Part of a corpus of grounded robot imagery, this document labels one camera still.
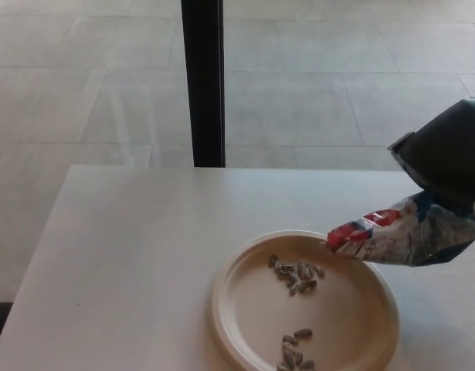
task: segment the plastic bag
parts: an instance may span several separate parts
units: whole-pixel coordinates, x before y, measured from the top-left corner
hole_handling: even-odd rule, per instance
[[[334,228],[342,256],[383,264],[446,263],[475,241],[475,98],[389,147],[423,192]]]

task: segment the gray floor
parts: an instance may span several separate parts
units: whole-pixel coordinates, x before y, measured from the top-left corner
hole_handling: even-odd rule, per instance
[[[475,0],[226,0],[229,166],[396,169],[475,95]],[[0,0],[0,300],[70,164],[190,166],[178,0]]]

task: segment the paper plate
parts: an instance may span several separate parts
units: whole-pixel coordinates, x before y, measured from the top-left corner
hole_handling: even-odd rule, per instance
[[[289,296],[267,267],[305,259],[324,268],[316,290]],[[209,323],[216,344],[239,369],[274,371],[282,336],[311,328],[297,349],[321,371],[376,371],[386,367],[399,337],[395,300],[374,265],[331,256],[324,236],[304,231],[267,234],[235,252],[215,279]]]

